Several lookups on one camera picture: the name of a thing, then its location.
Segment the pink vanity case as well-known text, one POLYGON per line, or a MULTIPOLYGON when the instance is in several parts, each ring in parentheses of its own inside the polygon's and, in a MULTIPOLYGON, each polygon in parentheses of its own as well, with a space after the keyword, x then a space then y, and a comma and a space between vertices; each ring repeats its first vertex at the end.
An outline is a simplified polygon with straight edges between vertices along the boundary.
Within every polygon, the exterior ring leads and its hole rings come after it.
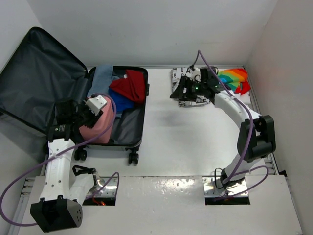
MULTIPOLYGON (((103 99, 105 99, 107 103, 101 109, 103 113, 100 116, 99 120, 96 122, 96 124, 92 128, 88 128, 84 125, 79 128, 80 134, 82 135, 85 141, 88 141, 98 136, 109 126, 110 122, 113 120, 114 111, 112 107, 112 102, 109 98, 105 96, 103 97, 103 99)), ((104 134, 102 134, 98 139, 92 141, 91 143, 107 144, 110 140, 111 132, 112 132, 112 126, 104 134)))

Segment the grey-blue cloth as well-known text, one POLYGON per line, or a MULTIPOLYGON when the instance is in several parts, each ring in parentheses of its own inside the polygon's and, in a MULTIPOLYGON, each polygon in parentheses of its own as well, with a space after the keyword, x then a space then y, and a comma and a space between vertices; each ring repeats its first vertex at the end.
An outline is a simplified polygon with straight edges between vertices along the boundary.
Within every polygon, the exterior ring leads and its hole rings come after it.
POLYGON ((103 64, 96 67, 92 86, 88 91, 87 97, 92 96, 93 94, 109 94, 110 84, 118 80, 119 77, 113 71, 113 65, 103 64))

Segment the red shirt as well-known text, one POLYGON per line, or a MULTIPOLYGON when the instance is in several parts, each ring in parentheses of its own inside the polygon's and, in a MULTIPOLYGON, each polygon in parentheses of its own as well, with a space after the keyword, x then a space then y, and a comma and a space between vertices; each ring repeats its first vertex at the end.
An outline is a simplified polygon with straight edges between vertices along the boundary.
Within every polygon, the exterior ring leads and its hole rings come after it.
POLYGON ((137 104, 145 100, 145 80, 142 73, 126 70, 126 78, 113 81, 109 88, 137 104))

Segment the rainbow striped garment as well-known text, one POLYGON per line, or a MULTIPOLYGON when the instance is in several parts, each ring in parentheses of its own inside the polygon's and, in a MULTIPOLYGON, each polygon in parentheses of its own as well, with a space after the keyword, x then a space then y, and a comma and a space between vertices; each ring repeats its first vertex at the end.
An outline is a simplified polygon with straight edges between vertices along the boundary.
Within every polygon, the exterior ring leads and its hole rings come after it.
POLYGON ((235 94, 244 95, 251 89, 248 82, 248 73, 243 68, 232 68, 219 71, 218 77, 235 94))

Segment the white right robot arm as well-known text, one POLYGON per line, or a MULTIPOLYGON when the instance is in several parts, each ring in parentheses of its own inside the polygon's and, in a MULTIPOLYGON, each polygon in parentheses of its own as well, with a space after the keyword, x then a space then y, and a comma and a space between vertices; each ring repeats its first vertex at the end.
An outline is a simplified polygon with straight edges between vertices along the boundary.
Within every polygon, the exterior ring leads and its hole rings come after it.
POLYGON ((224 83, 206 84, 182 76, 170 98, 190 100, 198 95, 222 109, 239 128, 238 153, 220 176, 219 185, 227 188, 242 181, 255 163, 276 150, 274 120, 270 115, 263 116, 251 110, 224 83))

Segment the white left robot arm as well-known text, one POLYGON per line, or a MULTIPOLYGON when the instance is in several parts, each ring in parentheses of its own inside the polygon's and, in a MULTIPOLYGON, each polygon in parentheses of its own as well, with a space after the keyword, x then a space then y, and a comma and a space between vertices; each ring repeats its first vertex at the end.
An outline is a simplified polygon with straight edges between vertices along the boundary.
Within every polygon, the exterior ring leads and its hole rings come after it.
POLYGON ((82 224, 82 204, 94 186, 95 169, 83 169, 69 183, 75 136, 84 124, 94 125, 107 101, 102 96, 78 104, 61 100, 55 104, 56 117, 48 128, 49 162, 40 199, 31 204, 30 214, 44 233, 78 228, 82 224))

